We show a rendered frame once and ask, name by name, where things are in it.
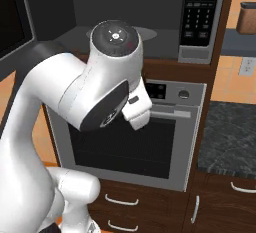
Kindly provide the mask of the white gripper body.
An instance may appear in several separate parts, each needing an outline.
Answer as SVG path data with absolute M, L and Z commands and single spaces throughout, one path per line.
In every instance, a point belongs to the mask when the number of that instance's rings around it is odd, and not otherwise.
M 137 131 L 141 128 L 143 128 L 145 125 L 147 125 L 149 123 L 150 120 L 150 111 L 147 110 L 144 113 L 142 113 L 141 115 L 138 115 L 137 117 L 131 119 L 129 121 L 131 127 Z

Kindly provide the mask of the black microwave oven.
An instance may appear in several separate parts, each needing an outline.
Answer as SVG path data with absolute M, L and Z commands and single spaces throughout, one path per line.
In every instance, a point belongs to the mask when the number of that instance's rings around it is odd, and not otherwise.
M 157 33 L 143 40 L 144 56 L 182 63 L 211 61 L 223 0 L 73 0 L 76 26 L 58 37 L 89 52 L 86 33 L 104 20 L 122 20 Z

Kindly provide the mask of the brown wooden cupboard door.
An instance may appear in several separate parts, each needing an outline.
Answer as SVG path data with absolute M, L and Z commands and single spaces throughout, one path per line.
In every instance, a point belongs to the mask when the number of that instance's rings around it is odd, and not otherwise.
M 196 195 L 200 205 L 194 224 Z M 182 233 L 256 233 L 256 197 L 210 191 L 190 194 Z

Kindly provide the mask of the black microwave door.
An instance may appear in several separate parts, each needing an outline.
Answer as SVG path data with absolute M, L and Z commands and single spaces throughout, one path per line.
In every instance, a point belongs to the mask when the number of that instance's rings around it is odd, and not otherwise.
M 17 58 L 35 42 L 28 1 L 0 0 L 0 81 L 17 68 Z

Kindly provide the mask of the brown wooden tall cabinet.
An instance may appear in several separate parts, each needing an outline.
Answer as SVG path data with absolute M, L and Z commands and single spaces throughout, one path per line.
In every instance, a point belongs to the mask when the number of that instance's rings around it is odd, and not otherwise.
M 177 191 L 177 192 L 184 192 L 188 194 L 187 206 L 189 203 L 190 194 L 192 193 L 192 185 L 193 185 L 193 181 L 196 173 L 199 148 L 200 148 L 200 144 L 203 136 L 203 127 L 205 125 L 206 116 L 207 116 L 208 108 L 210 104 L 210 98 L 212 94 L 214 79 L 215 79 L 220 52 L 222 48 L 222 43 L 224 39 L 224 33 L 225 33 L 230 5 L 231 5 L 231 0 L 223 0 L 221 5 L 220 19 L 218 21 L 218 26 L 217 26 L 217 40 L 214 42 L 213 59 L 210 64 L 208 65 L 188 64 L 188 63 L 178 63 L 174 60 L 147 59 L 143 67 L 143 77 L 147 80 L 149 79 L 174 80 L 179 83 L 191 82 L 193 84 L 205 85 L 203 105 L 200 112 L 200 120 L 197 126 L 195 144 L 191 153 L 190 169 L 187 176 L 186 189 L 184 191 Z M 119 179 L 116 179 L 112 174 L 101 177 L 100 180 L 101 179 L 133 184 L 129 182 L 126 177 L 121 177 Z M 186 206 L 185 215 L 183 218 L 178 219 L 178 218 L 171 217 L 171 218 L 162 218 L 162 219 L 179 221 L 182 223 L 182 228 L 183 228 L 187 206 Z

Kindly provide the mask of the brown wooden drawer front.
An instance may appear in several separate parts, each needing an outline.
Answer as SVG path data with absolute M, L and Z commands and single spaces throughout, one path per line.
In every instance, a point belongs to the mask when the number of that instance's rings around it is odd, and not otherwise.
M 160 188 L 145 187 L 136 184 L 121 183 L 110 180 L 100 180 L 101 191 L 95 202 L 89 205 L 89 210 L 98 210 L 119 215 L 132 215 L 142 217 L 178 218 L 185 215 L 188 194 L 165 190 Z M 110 203 L 104 196 L 112 199 L 135 202 L 137 206 L 124 206 Z
M 213 173 L 200 173 L 198 175 L 202 188 L 205 191 L 222 193 L 226 195 L 245 195 L 247 197 L 256 197 L 256 194 L 241 193 L 231 188 L 230 182 L 233 182 L 236 187 L 244 189 L 256 189 L 255 179 L 246 179 L 241 177 L 218 175 Z
M 113 224 L 133 228 L 139 225 L 139 229 L 135 233 L 182 233 L 182 223 L 162 218 L 143 218 L 132 215 L 112 214 L 109 211 L 103 212 L 92 210 L 91 217 L 97 222 L 102 230 L 111 233 L 130 233 L 112 229 L 108 226 L 108 220 Z

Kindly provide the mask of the brown jar with black lid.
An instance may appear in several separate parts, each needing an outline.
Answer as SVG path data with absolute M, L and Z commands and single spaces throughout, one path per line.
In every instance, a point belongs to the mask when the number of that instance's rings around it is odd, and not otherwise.
M 240 34 L 256 34 L 256 2 L 241 2 L 236 30 Z

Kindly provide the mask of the white wall socket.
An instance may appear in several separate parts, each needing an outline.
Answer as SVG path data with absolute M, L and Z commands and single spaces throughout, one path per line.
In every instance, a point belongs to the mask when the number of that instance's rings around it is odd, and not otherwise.
M 243 57 L 239 69 L 240 76 L 252 76 L 254 67 L 256 66 L 256 58 L 254 57 Z

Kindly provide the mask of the dark grey wall shelf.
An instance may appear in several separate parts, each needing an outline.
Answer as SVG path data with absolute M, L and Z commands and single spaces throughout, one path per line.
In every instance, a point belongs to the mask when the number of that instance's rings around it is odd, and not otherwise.
M 256 34 L 239 34 L 235 29 L 225 31 L 221 54 L 223 56 L 256 58 Z

